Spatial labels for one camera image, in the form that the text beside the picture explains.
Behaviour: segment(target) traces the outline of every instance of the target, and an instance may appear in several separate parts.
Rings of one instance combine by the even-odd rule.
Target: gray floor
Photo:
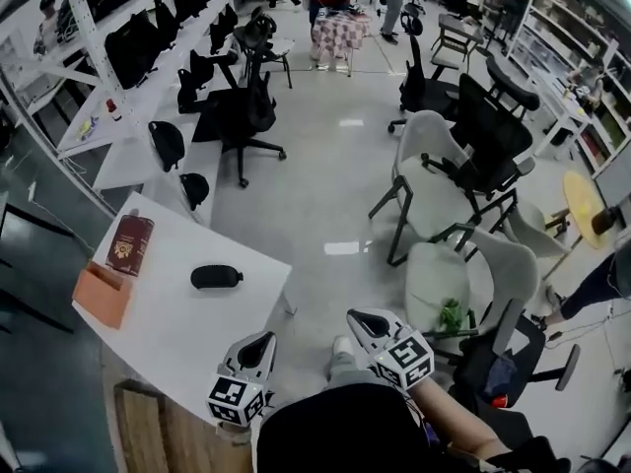
[[[241,190],[236,158],[228,153],[220,168],[212,228],[293,265],[283,299],[298,313],[290,319],[279,311],[270,319],[280,340],[272,382],[278,397],[286,399],[308,396],[324,386],[331,342],[335,335],[349,332],[344,318],[349,307],[381,306],[402,312],[404,267],[392,269],[385,263],[398,212],[389,205],[372,223],[367,213],[390,184],[398,136],[388,135],[386,125],[399,117],[398,86],[410,48],[404,36],[398,46],[383,42],[374,16],[371,30],[376,36],[366,37],[355,54],[351,79],[341,73],[311,71],[306,12],[284,7],[279,5],[273,17],[277,36],[296,41],[289,57],[294,89],[288,89],[282,70],[272,75],[277,122],[259,138],[283,145],[288,160],[280,163],[273,153],[246,151],[245,176],[250,184]],[[427,11],[421,54],[430,75],[428,50],[438,35],[440,10],[428,4]],[[473,54],[470,72],[489,86],[480,55]],[[442,80],[456,82],[457,73],[447,72]],[[65,104],[72,111],[72,102]],[[60,124],[54,113],[46,119]],[[538,112],[531,119],[528,124],[536,140],[546,116]],[[36,176],[45,177],[45,182],[37,182],[36,201],[95,246],[107,225],[105,217],[34,149],[29,137],[21,134],[14,139],[11,154],[14,160],[5,167],[4,176],[12,200],[27,203],[28,185]],[[518,186],[523,197],[546,212],[564,205],[565,170],[585,172],[580,158],[569,161],[566,153],[559,154],[560,161],[551,153],[538,160],[535,173]],[[86,153],[77,161],[87,169],[87,176],[93,176],[93,162],[98,160],[97,153]],[[125,193],[109,193],[112,203]],[[576,233],[569,236],[573,239]],[[403,246],[413,241],[414,235],[406,232]],[[76,274],[85,264],[84,252],[63,238],[9,219],[0,254],[17,267],[8,276],[0,273],[7,289],[16,286],[18,296],[76,330],[68,337],[20,316],[11,324],[12,336],[0,334],[6,345],[0,351],[0,369],[6,374],[0,388],[0,420],[23,456],[42,454],[49,470],[114,471],[105,425],[100,345],[69,305]],[[560,292],[571,292],[607,254],[581,244],[552,282]],[[540,261],[541,271],[551,264]],[[481,258],[473,259],[469,269],[474,306],[480,311],[489,301],[492,282]],[[27,287],[32,282],[37,282],[35,291],[34,286]],[[546,311],[541,296],[528,307]],[[616,311],[623,309],[628,305],[615,304]],[[594,306],[565,328],[599,321],[605,314],[606,305]],[[629,326],[631,314],[594,330],[568,333],[564,341],[587,332],[576,339],[583,355],[566,391],[555,392],[550,382],[532,384],[516,407],[526,413],[536,434],[548,436],[557,454],[570,457],[575,465],[580,464],[580,454],[599,454],[624,420],[625,402],[612,372],[628,363]],[[572,343],[550,346],[540,367],[561,366]]]

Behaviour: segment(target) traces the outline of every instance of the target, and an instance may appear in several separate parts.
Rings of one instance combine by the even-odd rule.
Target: yellow round table
[[[602,249],[606,242],[606,234],[597,235],[592,228],[592,219],[604,210],[604,204],[594,185],[575,171],[568,171],[563,176],[563,194],[568,204],[568,211],[572,214],[576,227],[579,230],[579,237],[570,247],[570,250],[563,255],[543,277],[546,280],[554,271],[567,259],[581,240],[585,240],[594,249]]]

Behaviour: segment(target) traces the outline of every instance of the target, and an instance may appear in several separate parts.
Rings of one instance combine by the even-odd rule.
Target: chair base
[[[233,149],[237,149],[237,168],[239,170],[239,186],[243,189],[249,186],[249,180],[244,178],[244,149],[246,147],[255,147],[257,149],[267,149],[269,151],[277,151],[278,159],[282,162],[287,159],[287,153],[285,150],[274,144],[268,144],[267,142],[262,142],[261,140],[256,140],[254,138],[250,138],[243,143],[225,143],[224,148],[222,150],[222,154],[228,151],[232,151]]]

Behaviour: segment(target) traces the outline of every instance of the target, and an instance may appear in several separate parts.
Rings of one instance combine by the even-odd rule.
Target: white table
[[[217,365],[238,340],[260,331],[283,291],[291,266],[213,233],[138,193],[109,227],[94,260],[105,264],[122,215],[133,208],[155,222],[120,329],[73,306],[128,365],[177,404],[213,423],[205,404]],[[198,291],[190,273],[227,264],[244,274],[233,289]]]
[[[528,80],[533,82],[541,101],[556,117],[556,123],[534,151],[535,156],[540,156],[561,128],[568,127],[573,130],[571,138],[573,142],[583,133],[592,119],[585,114],[574,95],[563,96],[565,88],[554,74],[532,67]]]

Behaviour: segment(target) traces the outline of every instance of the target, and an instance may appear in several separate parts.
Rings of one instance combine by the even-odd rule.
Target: bottle
[[[112,99],[107,99],[105,104],[107,105],[107,112],[109,112],[109,115],[111,115],[111,118],[114,121],[119,121],[120,119],[122,119],[122,115],[120,115],[120,112],[118,112],[118,107]]]

